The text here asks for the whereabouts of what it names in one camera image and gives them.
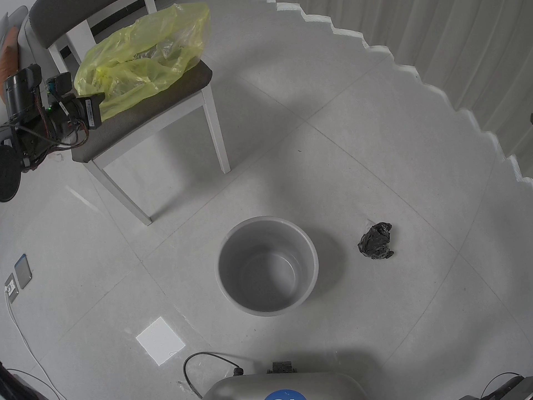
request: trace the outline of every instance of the chair leg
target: chair leg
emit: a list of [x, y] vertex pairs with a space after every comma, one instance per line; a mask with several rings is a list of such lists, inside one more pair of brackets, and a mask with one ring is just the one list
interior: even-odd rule
[[93, 160], [89, 163], [84, 163], [84, 165], [89, 172], [92, 173], [94, 177], [98, 179], [98, 181], [143, 224], [150, 225], [152, 223], [152, 220], [139, 209], [137, 204], [133, 203], [130, 197], [128, 197], [113, 179], [111, 179], [103, 169], [99, 168]]
[[202, 95], [203, 111], [205, 112], [205, 117], [207, 118], [207, 124], [209, 125], [211, 137], [213, 138], [213, 144], [215, 145], [215, 150], [217, 151], [220, 169], [222, 169], [224, 173], [228, 173], [231, 170], [230, 163], [228, 161], [228, 156], [224, 147], [224, 140], [222, 138], [220, 124], [218, 123], [217, 109], [215, 108], [213, 91], [211, 90], [210, 84], [208, 84], [202, 89]]

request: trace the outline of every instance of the tile floor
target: tile floor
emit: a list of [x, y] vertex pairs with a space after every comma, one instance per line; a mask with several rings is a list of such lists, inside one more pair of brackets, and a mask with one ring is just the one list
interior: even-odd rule
[[[371, 400], [479, 396], [500, 372], [532, 374], [533, 192], [490, 137], [388, 52], [298, 11], [157, 5], [194, 1], [212, 13], [204, 60], [232, 171], [219, 170], [199, 110], [108, 168], [150, 227], [68, 152], [23, 175], [0, 206], [0, 275], [27, 254], [34, 279], [13, 311], [59, 390], [193, 399], [181, 365], [199, 350], [236, 357], [246, 373], [284, 359], [341, 371]], [[237, 310], [214, 275], [225, 233], [263, 214], [302, 226], [320, 259], [310, 298], [279, 317]], [[368, 221], [393, 224], [390, 260], [357, 250]], [[135, 338], [160, 316], [186, 347], [158, 367]], [[5, 366], [42, 376], [5, 307], [0, 336]], [[200, 392], [228, 371], [191, 361]]]

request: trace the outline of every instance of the curtain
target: curtain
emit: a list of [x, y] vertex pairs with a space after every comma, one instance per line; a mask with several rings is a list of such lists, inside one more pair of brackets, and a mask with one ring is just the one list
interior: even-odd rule
[[276, 0], [385, 45], [533, 177], [533, 0]]

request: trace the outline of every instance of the black plastic bag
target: black plastic bag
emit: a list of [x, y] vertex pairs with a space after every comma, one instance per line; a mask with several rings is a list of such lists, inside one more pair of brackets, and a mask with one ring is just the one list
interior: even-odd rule
[[359, 242], [359, 251], [366, 257], [372, 259], [388, 259], [394, 255], [389, 249], [391, 236], [389, 231], [392, 225], [386, 222], [380, 222], [372, 226], [370, 230], [361, 237]]

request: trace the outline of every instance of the translucent trash bag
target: translucent trash bag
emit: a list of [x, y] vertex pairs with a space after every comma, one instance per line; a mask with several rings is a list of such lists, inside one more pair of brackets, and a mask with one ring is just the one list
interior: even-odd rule
[[210, 32], [205, 3], [173, 4], [137, 19], [87, 52], [74, 79], [80, 95], [105, 93], [102, 121], [170, 87], [200, 60]]

